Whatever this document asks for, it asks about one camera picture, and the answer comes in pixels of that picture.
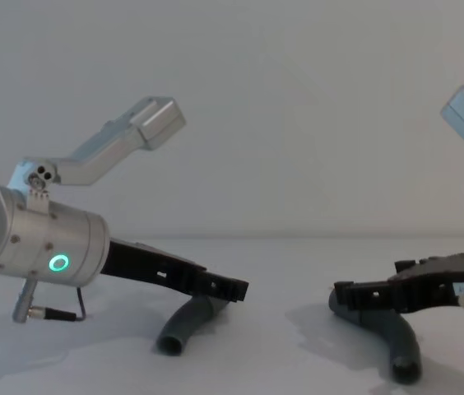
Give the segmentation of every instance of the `curved gray hose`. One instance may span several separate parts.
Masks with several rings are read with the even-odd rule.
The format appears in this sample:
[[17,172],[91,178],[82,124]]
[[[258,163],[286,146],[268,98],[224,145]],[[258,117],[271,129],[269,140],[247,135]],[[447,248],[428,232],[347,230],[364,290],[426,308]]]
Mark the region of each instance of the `curved gray hose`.
[[180,356],[188,339],[228,303],[209,296],[193,296],[168,320],[157,338],[157,349],[169,356]]
[[389,345],[389,369],[395,381],[412,384],[422,375],[420,348],[410,324],[392,310],[348,310],[338,304],[335,291],[329,308],[338,317],[378,334]]

